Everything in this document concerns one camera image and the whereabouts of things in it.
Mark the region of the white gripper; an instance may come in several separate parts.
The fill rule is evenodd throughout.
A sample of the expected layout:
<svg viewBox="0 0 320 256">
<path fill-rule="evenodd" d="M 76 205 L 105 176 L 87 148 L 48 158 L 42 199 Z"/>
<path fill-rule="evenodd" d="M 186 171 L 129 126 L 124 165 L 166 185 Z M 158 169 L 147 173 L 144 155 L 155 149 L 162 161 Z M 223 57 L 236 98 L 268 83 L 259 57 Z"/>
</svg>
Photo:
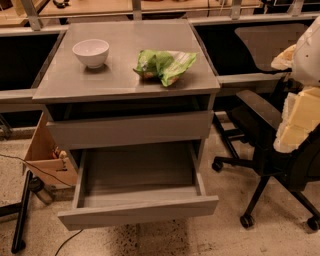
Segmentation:
<svg viewBox="0 0 320 256">
<path fill-rule="evenodd" d="M 291 68 L 295 49 L 295 44 L 286 48 L 272 60 L 271 67 L 277 70 Z M 319 123 L 320 88 L 305 87 L 298 94 L 289 93 L 273 143 L 274 149 L 281 153 L 296 150 Z"/>
</svg>

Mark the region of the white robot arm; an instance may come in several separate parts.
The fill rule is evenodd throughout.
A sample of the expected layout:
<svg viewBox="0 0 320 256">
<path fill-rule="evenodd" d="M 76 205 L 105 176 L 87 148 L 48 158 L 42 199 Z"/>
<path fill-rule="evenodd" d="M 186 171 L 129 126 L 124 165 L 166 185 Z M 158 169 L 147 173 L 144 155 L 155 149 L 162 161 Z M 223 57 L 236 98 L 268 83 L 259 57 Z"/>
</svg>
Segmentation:
<svg viewBox="0 0 320 256">
<path fill-rule="evenodd" d="M 282 110 L 282 122 L 273 147 L 281 153 L 296 150 L 320 124 L 320 17 L 317 17 L 297 43 L 271 62 L 277 70 L 292 70 L 290 77 L 303 89 L 289 93 Z"/>
</svg>

